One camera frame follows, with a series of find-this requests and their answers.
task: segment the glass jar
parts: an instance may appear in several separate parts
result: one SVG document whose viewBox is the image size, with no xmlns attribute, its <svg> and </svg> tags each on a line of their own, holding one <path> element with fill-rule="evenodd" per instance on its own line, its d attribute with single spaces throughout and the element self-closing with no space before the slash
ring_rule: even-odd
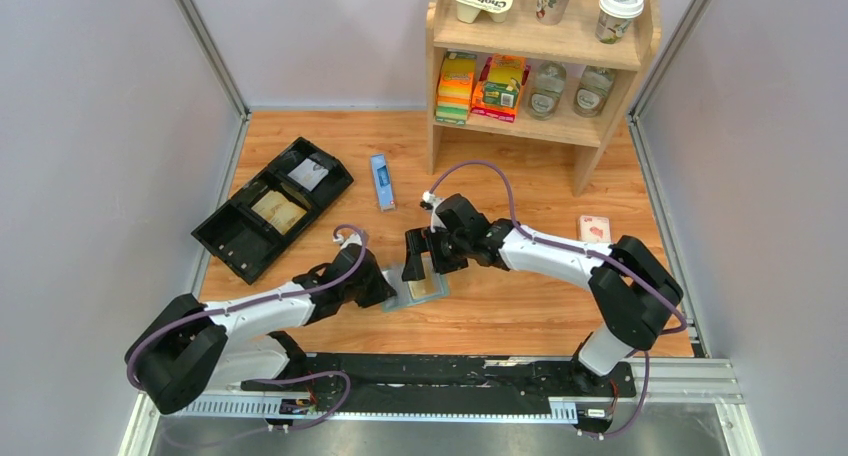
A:
<svg viewBox="0 0 848 456">
<path fill-rule="evenodd" d="M 574 95 L 574 112 L 586 118 L 601 114 L 614 82 L 614 69 L 586 66 Z"/>
<path fill-rule="evenodd" d="M 527 110 L 536 119 L 550 119 L 565 91 L 565 68 L 546 61 L 536 70 L 533 88 L 527 98 Z"/>
</svg>

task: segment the blue box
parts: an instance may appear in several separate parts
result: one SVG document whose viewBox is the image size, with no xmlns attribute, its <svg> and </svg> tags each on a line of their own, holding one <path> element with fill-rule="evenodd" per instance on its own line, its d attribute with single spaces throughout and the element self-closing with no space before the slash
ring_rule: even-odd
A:
<svg viewBox="0 0 848 456">
<path fill-rule="evenodd" d="M 377 190 L 377 205 L 380 206 L 380 211 L 396 209 L 395 193 L 392 191 L 389 166 L 386 164 L 384 154 L 371 156 L 371 174 L 374 176 L 374 188 Z"/>
</svg>

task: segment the gray wall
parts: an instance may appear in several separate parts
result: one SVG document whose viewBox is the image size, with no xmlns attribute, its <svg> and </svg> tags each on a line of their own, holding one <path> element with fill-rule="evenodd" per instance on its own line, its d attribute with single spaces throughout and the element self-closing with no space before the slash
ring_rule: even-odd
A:
<svg viewBox="0 0 848 456">
<path fill-rule="evenodd" d="M 769 456 L 844 454 L 843 2 L 713 0 L 642 118 L 709 349 Z"/>
<path fill-rule="evenodd" d="M 0 452 L 112 456 L 237 131 L 173 0 L 0 0 Z"/>
<path fill-rule="evenodd" d="M 429 0 L 195 0 L 254 107 L 426 105 Z M 691 0 L 660 0 L 670 35 Z"/>
</svg>

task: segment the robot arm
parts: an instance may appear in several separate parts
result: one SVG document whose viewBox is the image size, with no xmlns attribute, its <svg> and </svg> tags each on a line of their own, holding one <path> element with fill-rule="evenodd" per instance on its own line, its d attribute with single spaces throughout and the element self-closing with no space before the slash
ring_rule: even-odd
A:
<svg viewBox="0 0 848 456">
<path fill-rule="evenodd" d="M 592 293 L 604 323 L 580 345 L 574 377 L 578 389 L 594 386 L 621 359 L 649 350 L 671 315 L 668 308 L 639 284 L 629 283 L 618 266 L 646 281 L 671 307 L 683 296 L 680 286 L 636 238 L 591 244 L 547 235 L 508 219 L 493 223 L 459 194 L 436 200 L 430 227 L 407 231 L 407 260 L 402 279 L 421 279 L 421 254 L 429 252 L 436 272 L 468 266 L 532 271 L 572 283 Z M 610 260 L 620 264 L 610 264 Z"/>
<path fill-rule="evenodd" d="M 286 297 L 326 285 L 359 267 L 340 283 L 310 294 Z M 321 264 L 275 289 L 240 299 L 200 303 L 191 294 L 178 296 L 133 343 L 124 360 L 155 331 L 187 316 L 200 317 L 168 332 L 142 348 L 135 359 L 135 376 L 162 414 L 186 407 L 203 391 L 224 389 L 250 379 L 276 378 L 286 369 L 291 341 L 280 328 L 306 326 L 336 314 L 355 301 L 366 308 L 395 296 L 371 251 L 358 234 L 344 240 L 331 263 Z"/>
</svg>

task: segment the black tray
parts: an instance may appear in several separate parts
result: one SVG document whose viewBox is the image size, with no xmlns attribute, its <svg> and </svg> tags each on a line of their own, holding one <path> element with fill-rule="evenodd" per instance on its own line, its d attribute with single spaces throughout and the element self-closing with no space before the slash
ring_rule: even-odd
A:
<svg viewBox="0 0 848 456">
<path fill-rule="evenodd" d="M 328 170 L 312 191 L 289 176 L 306 158 Z M 305 138 L 297 138 L 191 234 L 241 279 L 253 284 L 351 183 L 353 177 L 339 160 Z M 251 209 L 269 191 L 282 193 L 306 210 L 285 234 Z"/>
</svg>

